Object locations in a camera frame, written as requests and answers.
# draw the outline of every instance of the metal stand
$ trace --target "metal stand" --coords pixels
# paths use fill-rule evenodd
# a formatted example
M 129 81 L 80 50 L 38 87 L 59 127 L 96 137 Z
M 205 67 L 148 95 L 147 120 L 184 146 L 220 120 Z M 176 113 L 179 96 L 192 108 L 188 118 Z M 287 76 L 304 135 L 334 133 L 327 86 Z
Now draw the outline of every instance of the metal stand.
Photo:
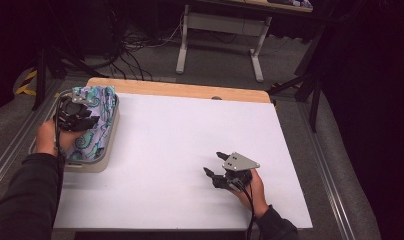
M 361 20 L 363 18 L 363 14 L 359 13 L 361 12 L 365 3 L 366 0 L 358 0 L 355 2 L 354 6 L 349 10 L 349 12 L 342 17 L 337 19 L 325 18 L 319 28 L 318 36 L 320 37 L 316 38 L 316 42 L 312 43 L 312 46 L 314 46 L 314 52 L 318 52 L 319 47 L 321 46 L 321 44 L 318 43 L 321 41 L 324 31 L 329 24 L 336 25 L 336 32 L 327 42 L 327 45 L 324 46 L 324 51 L 322 54 L 317 54 L 317 61 L 315 64 L 313 64 L 314 67 L 309 66 L 309 73 L 305 73 L 303 76 L 294 78 L 279 87 L 274 87 L 267 91 L 269 95 L 275 95 L 284 89 L 302 83 L 301 88 L 295 94 L 295 99 L 298 102 L 305 102 L 312 93 L 309 124 L 313 132 L 316 132 L 316 119 L 318 104 L 320 102 L 321 82 L 326 73 L 333 66 L 335 60 L 341 54 L 341 51 L 344 49 L 346 43 L 350 38 L 353 37 L 355 32 L 354 29 L 357 27 L 357 20 Z
M 69 55 L 59 48 L 43 48 L 37 55 L 37 89 L 36 100 L 32 108 L 33 111 L 39 108 L 46 96 L 46 68 L 49 69 L 54 78 L 64 79 L 67 75 L 67 71 L 61 61 L 62 58 L 67 59 L 70 63 L 74 64 L 91 77 L 108 78 L 108 76 L 98 73 L 80 60 L 76 59 L 74 56 Z
M 186 62 L 187 53 L 187 30 L 189 28 L 209 30 L 217 32 L 226 32 L 233 34 L 244 34 L 246 36 L 257 36 L 258 45 L 255 49 L 250 49 L 251 60 L 255 72 L 255 79 L 258 82 L 264 81 L 261 66 L 259 64 L 258 55 L 261 51 L 262 44 L 270 27 L 271 17 L 267 17 L 265 21 L 242 20 L 239 18 L 222 17 L 217 15 L 201 14 L 190 12 L 190 6 L 186 5 L 183 17 L 183 36 L 181 39 L 181 47 L 177 60 L 176 72 L 184 73 L 184 64 Z

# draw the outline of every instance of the desk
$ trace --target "desk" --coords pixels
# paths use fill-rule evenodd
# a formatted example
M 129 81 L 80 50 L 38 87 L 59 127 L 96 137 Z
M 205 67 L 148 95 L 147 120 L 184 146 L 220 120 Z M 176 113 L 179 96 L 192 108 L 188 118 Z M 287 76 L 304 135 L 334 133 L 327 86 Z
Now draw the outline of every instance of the desk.
M 232 194 L 215 189 L 202 169 L 220 174 L 222 161 L 215 152 L 233 150 L 261 164 L 264 182 L 276 186 L 266 196 L 274 199 L 282 216 L 298 227 L 312 227 L 274 106 L 265 93 L 110 79 L 91 79 L 88 85 L 116 87 L 119 125 L 105 171 L 65 173 L 55 228 L 245 230 L 249 212 Z M 149 95 L 120 93 L 124 91 Z M 161 91 L 168 96 L 150 95 Z M 198 98 L 223 99 L 232 92 L 246 93 L 245 99 L 262 102 L 183 97 L 193 91 Z M 174 92 L 180 97 L 170 97 Z
M 295 7 L 283 4 L 269 3 L 267 0 L 230 0 L 230 2 L 236 2 L 243 5 L 253 5 L 263 8 L 279 8 L 289 11 L 298 12 L 311 12 L 311 8 L 306 7 Z M 265 37 L 270 27 L 271 16 L 265 17 L 264 21 L 251 20 L 251 19 L 240 19 L 234 17 L 224 17 L 212 14 L 194 13 L 191 12 L 191 6 L 186 5 L 183 16 L 183 34 L 181 39 L 181 46 L 179 51 L 179 56 L 177 60 L 176 72 L 178 74 L 183 74 L 184 64 L 186 61 L 187 54 L 187 31 L 189 28 L 209 30 L 217 32 L 225 32 L 232 34 L 240 34 L 245 36 L 255 36 L 258 37 L 258 44 L 255 48 L 250 49 L 250 57 L 252 61 L 252 66 L 255 73 L 255 79 L 258 82 L 264 81 L 262 75 L 261 66 L 259 64 L 259 52 L 261 51 L 262 44 L 264 43 Z

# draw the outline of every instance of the patterned cloth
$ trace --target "patterned cloth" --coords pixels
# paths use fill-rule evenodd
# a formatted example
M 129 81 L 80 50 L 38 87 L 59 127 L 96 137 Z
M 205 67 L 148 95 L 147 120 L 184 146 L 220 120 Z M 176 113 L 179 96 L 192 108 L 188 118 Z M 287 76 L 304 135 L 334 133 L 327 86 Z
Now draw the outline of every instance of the patterned cloth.
M 91 100 L 85 104 L 92 111 L 91 116 L 100 116 L 99 122 L 93 129 L 78 138 L 73 147 L 67 152 L 67 159 L 72 161 L 91 163 L 98 161 L 106 147 L 109 132 L 113 123 L 115 110 L 115 89 L 108 87 L 75 87 L 82 98 Z

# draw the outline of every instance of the white table leg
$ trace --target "white table leg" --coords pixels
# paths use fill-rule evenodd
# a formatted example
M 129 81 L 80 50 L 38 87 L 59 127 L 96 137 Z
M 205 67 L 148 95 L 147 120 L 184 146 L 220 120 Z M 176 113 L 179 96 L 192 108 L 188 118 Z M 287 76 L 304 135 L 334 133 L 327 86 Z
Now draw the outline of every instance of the white table leg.
M 254 72 L 255 72 L 255 79 L 257 80 L 257 82 L 264 81 L 264 77 L 262 76 L 261 66 L 259 65 L 258 55 L 259 55 L 259 52 L 261 51 L 262 44 L 264 43 L 265 36 L 267 35 L 268 28 L 270 27 L 270 22 L 271 22 L 271 17 L 267 17 L 265 19 L 265 25 L 262 28 L 261 34 L 259 35 L 258 45 L 257 45 L 256 49 L 250 50 L 252 65 L 254 67 Z
M 187 53 L 187 28 L 189 21 L 189 5 L 185 6 L 184 16 L 183 16 L 183 36 L 181 37 L 181 47 L 180 52 L 178 54 L 176 73 L 183 74 L 184 72 L 184 63 L 186 62 L 186 53 Z

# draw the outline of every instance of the white tabletop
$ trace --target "white tabletop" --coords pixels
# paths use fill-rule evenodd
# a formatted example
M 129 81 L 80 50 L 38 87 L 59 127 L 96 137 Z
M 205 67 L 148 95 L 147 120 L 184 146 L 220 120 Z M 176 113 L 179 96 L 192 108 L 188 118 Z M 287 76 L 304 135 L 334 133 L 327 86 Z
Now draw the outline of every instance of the white tabletop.
M 108 167 L 65 173 L 55 228 L 244 230 L 250 213 L 212 186 L 217 151 L 261 164 L 267 201 L 298 228 L 312 223 L 272 104 L 118 94 Z

